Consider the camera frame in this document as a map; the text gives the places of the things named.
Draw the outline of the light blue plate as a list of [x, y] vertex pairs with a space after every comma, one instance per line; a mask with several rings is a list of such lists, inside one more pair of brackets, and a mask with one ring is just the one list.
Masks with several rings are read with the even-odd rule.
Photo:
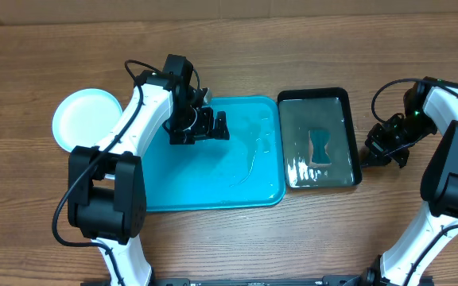
[[56, 108], [52, 134], [56, 143], [70, 153], [77, 145], [95, 145], [121, 116], [121, 105], [109, 92], [97, 88], [79, 90]]

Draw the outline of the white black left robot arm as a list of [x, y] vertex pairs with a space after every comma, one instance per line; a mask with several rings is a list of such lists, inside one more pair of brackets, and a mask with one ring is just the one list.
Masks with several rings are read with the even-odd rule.
[[142, 158], [157, 131], [164, 129], [172, 145], [230, 137], [226, 114], [208, 105], [210, 90], [191, 86], [198, 73], [186, 57], [170, 54], [162, 69], [144, 68], [132, 77], [133, 97], [111, 133], [71, 151], [68, 190], [52, 219], [61, 245], [99, 249], [110, 285], [153, 279], [139, 233], [146, 216]]

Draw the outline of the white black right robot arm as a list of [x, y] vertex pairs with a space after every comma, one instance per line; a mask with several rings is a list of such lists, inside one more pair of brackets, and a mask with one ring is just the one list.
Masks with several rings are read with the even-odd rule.
[[365, 141], [362, 167], [396, 162], [404, 167], [409, 148], [430, 134], [442, 138], [420, 184], [421, 207], [398, 241], [378, 255], [358, 285], [427, 285], [423, 275], [458, 235], [458, 83], [425, 77], [403, 97], [404, 110], [379, 119]]

